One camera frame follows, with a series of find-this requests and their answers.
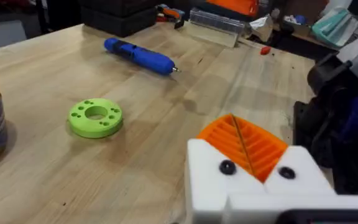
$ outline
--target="orange 3d printed part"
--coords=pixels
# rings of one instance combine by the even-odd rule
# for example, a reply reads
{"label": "orange 3d printed part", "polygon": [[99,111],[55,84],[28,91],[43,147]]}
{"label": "orange 3d printed part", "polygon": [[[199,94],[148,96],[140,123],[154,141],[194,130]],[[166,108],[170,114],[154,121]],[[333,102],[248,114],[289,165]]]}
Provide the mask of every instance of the orange 3d printed part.
{"label": "orange 3d printed part", "polygon": [[247,16],[256,16],[258,11],[258,0],[207,0],[207,2]]}
{"label": "orange 3d printed part", "polygon": [[232,114],[208,125],[197,136],[265,182],[288,145],[270,132]]}

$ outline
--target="screw head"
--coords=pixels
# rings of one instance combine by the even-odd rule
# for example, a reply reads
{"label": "screw head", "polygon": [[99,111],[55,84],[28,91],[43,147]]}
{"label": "screw head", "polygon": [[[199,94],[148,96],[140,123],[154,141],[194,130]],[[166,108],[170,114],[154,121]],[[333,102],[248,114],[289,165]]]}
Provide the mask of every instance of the screw head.
{"label": "screw head", "polygon": [[233,161],[226,159],[221,162],[219,170],[225,175],[233,175],[236,173],[236,165]]}
{"label": "screw head", "polygon": [[288,180],[293,180],[296,177],[295,171],[289,167],[281,167],[278,173]]}

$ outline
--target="blue tool handle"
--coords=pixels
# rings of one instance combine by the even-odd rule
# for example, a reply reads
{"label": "blue tool handle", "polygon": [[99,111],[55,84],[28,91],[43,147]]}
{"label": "blue tool handle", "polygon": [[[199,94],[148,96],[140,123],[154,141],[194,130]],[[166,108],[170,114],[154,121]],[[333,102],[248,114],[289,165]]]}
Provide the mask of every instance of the blue tool handle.
{"label": "blue tool handle", "polygon": [[111,53],[122,56],[161,75],[169,75],[176,69],[175,63],[167,56],[116,38],[107,39],[104,42],[104,47]]}

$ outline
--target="green 3d printed part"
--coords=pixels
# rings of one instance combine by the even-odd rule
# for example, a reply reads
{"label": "green 3d printed part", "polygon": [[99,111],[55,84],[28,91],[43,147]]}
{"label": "green 3d printed part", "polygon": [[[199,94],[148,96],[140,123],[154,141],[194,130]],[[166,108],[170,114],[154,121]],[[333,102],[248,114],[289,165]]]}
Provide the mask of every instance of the green 3d printed part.
{"label": "green 3d printed part", "polygon": [[106,99],[89,99],[77,103],[68,115],[74,133],[85,138],[104,138],[122,126],[122,110]]}

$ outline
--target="black storage case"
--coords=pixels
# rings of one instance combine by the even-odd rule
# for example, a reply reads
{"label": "black storage case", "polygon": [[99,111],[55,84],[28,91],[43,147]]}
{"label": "black storage case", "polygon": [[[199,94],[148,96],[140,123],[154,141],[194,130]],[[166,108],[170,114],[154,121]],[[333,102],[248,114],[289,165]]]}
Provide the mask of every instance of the black storage case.
{"label": "black storage case", "polygon": [[85,25],[119,37],[126,37],[150,27],[157,20],[157,10],[155,7],[128,17],[116,17],[87,7],[81,7],[81,15]]}
{"label": "black storage case", "polygon": [[155,7],[157,0],[78,0],[80,5],[116,17],[127,17]]}

